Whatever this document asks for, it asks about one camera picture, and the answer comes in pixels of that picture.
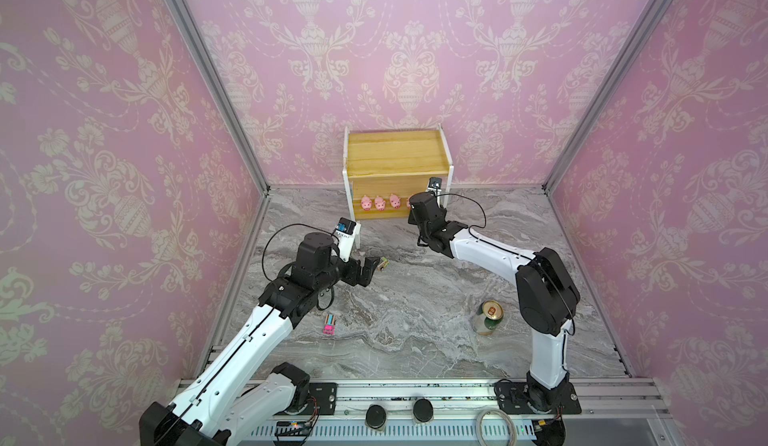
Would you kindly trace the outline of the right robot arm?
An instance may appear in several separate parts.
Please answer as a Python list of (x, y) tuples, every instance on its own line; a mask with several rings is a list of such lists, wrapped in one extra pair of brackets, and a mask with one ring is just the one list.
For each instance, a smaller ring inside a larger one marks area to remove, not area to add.
[(568, 339), (575, 335), (575, 313), (581, 301), (574, 280), (555, 250), (524, 250), (487, 238), (474, 226), (448, 220), (439, 198), (432, 191), (409, 198), (408, 223), (418, 227), (418, 244), (481, 267), (515, 286), (520, 314), (532, 330), (528, 402), (538, 412), (555, 410), (570, 385)]

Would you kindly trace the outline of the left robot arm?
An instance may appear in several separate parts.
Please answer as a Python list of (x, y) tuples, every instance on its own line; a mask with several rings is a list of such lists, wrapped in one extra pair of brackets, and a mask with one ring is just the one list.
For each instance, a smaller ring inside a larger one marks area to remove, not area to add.
[(257, 387), (248, 381), (272, 351), (339, 282), (366, 287), (381, 263), (351, 256), (353, 235), (313, 232), (258, 299), (249, 318), (217, 358), (169, 404), (152, 403), (139, 420), (142, 445), (238, 445), (272, 416), (300, 413), (310, 376), (284, 362)]

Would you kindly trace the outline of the pink blue toy truck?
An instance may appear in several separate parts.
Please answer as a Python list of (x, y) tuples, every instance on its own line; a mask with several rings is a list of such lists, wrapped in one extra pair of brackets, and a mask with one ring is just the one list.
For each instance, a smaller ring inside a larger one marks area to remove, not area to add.
[(336, 330), (336, 315), (333, 313), (327, 313), (325, 315), (325, 321), (323, 325), (323, 333), (328, 336), (333, 336)]

